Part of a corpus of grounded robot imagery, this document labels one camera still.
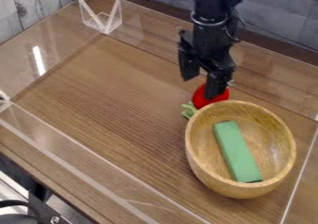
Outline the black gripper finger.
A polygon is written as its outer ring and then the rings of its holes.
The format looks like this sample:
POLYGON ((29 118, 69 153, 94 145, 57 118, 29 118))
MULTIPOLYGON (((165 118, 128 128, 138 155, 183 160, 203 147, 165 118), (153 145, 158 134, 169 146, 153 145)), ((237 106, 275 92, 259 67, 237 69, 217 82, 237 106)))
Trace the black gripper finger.
POLYGON ((193 55, 180 46, 177 52, 180 75, 185 81, 195 78, 200 73, 200 66, 193 55))
POLYGON ((232 74, 229 72, 211 72, 205 78, 203 97, 212 99, 220 95, 224 89, 228 87, 228 83, 232 80, 232 74))

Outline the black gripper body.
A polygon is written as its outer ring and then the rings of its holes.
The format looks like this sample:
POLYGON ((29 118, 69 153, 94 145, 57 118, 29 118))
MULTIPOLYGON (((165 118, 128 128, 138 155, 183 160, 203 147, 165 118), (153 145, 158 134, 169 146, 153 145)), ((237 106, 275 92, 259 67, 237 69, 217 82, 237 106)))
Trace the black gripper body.
POLYGON ((188 51, 208 73, 233 73, 236 64, 229 55, 229 49, 237 41, 237 21, 201 25, 195 23, 192 30, 179 31, 177 52, 181 46, 188 51))

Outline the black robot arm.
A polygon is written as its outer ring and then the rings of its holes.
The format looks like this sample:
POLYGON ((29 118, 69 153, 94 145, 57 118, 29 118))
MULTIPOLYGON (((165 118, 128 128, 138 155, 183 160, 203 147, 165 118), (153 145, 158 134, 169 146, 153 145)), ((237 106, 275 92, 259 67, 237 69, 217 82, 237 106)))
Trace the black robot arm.
POLYGON ((229 50, 236 38, 241 18, 236 5, 241 0, 193 0, 191 10, 192 30, 179 31, 177 60, 180 75, 185 81, 200 70, 207 72, 203 97, 219 96, 236 70, 229 50))

